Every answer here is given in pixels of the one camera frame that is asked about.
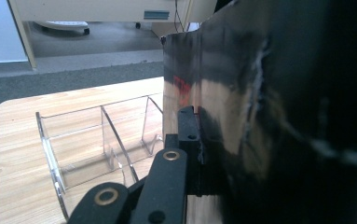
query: black plastic part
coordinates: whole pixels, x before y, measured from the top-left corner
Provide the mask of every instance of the black plastic part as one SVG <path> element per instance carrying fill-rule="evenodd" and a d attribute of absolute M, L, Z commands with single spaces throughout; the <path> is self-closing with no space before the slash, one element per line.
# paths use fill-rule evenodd
<path fill-rule="evenodd" d="M 185 222 L 186 160 L 186 153 L 178 148 L 156 155 L 130 223 Z"/>
<path fill-rule="evenodd" d="M 96 203 L 96 195 L 104 189 L 115 189 L 117 198 L 107 205 Z M 89 190 L 68 220 L 68 224 L 127 223 L 130 218 L 128 207 L 129 191 L 117 183 L 103 183 Z"/>
<path fill-rule="evenodd" d="M 166 140 L 164 141 L 164 148 L 179 147 L 178 134 L 167 133 Z"/>
<path fill-rule="evenodd" d="M 184 150 L 188 157 L 186 192 L 201 196 L 200 138 L 193 106 L 187 106 L 178 111 L 178 141 L 179 148 Z"/>
<path fill-rule="evenodd" d="M 135 207 L 137 206 L 141 192 L 143 191 L 145 180 L 146 177 L 142 178 L 140 181 L 129 187 L 128 206 L 130 207 L 130 210 L 135 209 Z"/>

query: reflective black surface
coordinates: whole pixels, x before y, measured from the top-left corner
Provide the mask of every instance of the reflective black surface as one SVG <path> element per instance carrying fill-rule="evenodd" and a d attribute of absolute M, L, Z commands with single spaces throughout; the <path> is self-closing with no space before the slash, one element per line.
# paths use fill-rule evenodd
<path fill-rule="evenodd" d="M 357 1 L 234 1 L 163 42 L 164 132 L 195 107 L 219 221 L 357 223 Z"/>

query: wooden table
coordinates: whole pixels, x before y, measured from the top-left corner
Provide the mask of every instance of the wooden table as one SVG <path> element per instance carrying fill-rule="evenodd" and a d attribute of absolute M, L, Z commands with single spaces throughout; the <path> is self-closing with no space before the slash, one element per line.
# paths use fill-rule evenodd
<path fill-rule="evenodd" d="M 56 115 L 163 92 L 163 78 L 41 95 L 0 104 L 0 223 L 63 223 L 35 112 Z"/>

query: clear plastic organizer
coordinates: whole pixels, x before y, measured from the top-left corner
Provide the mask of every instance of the clear plastic organizer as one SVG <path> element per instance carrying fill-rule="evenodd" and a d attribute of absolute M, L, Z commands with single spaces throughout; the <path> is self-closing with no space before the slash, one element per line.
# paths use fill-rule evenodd
<path fill-rule="evenodd" d="M 163 149 L 162 97 L 155 94 L 42 117 L 36 113 L 53 186 L 66 219 L 104 182 L 131 186 Z"/>

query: screw hole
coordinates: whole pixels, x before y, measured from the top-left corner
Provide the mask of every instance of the screw hole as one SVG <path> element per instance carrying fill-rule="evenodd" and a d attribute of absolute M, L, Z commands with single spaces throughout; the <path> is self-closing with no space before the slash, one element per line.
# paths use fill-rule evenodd
<path fill-rule="evenodd" d="M 187 136 L 187 138 L 194 140 L 194 139 L 197 138 L 197 136 L 194 135 L 194 134 L 190 134 L 190 135 Z"/>
<path fill-rule="evenodd" d="M 166 215 L 162 211 L 154 211 L 148 216 L 148 221 L 151 223 L 163 223 L 166 219 Z"/>
<path fill-rule="evenodd" d="M 108 205 L 117 200 L 118 194 L 117 190 L 113 188 L 102 189 L 94 196 L 94 202 L 101 206 Z"/>
<path fill-rule="evenodd" d="M 176 151 L 168 151 L 163 154 L 163 158 L 168 161 L 175 161 L 178 160 L 180 157 L 179 153 Z"/>

